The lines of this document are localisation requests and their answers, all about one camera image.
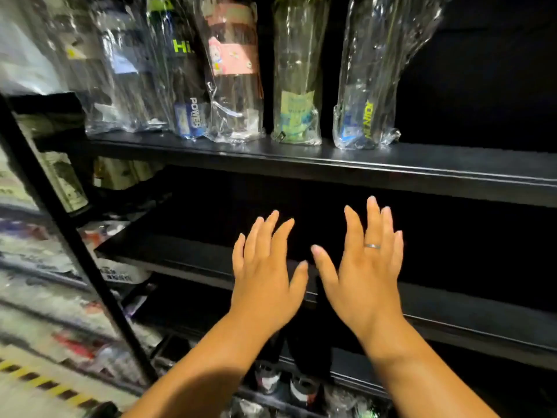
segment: pink label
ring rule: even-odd
[[[209,40],[213,75],[253,75],[259,73],[257,46],[221,44],[217,38]]]
[[[207,18],[209,26],[219,23],[239,23],[255,28],[254,11],[243,4],[217,4]]]

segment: left hand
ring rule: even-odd
[[[286,269],[287,239],[294,219],[284,222],[273,235],[279,212],[258,217],[246,239],[234,245],[232,267],[234,291],[229,314],[245,319],[247,325],[270,338],[296,314],[308,285],[308,263],[301,262],[292,281]]]

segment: warning stripe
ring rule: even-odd
[[[48,377],[41,376],[28,368],[14,364],[13,362],[3,358],[0,358],[0,372],[3,374],[9,374],[16,379],[25,382],[31,387],[36,387],[50,396],[57,397],[58,399],[65,401],[71,406],[88,410],[100,404],[98,400],[93,399],[87,394],[78,393],[70,387],[64,386],[63,384],[49,379]]]

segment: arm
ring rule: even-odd
[[[338,273],[322,247],[311,248],[332,307],[358,337],[402,417],[496,418],[405,320],[397,288],[402,232],[393,232],[390,209],[380,211],[374,197],[367,210],[365,234],[354,210],[344,210]]]
[[[300,308],[308,264],[286,269],[290,219],[273,235],[279,212],[260,217],[234,246],[236,278],[229,313],[124,415],[124,418],[217,417],[267,340]]]

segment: forearm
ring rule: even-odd
[[[267,341],[252,324],[226,315],[125,418],[218,416]]]
[[[378,327],[362,344],[401,417],[497,417],[403,317]]]

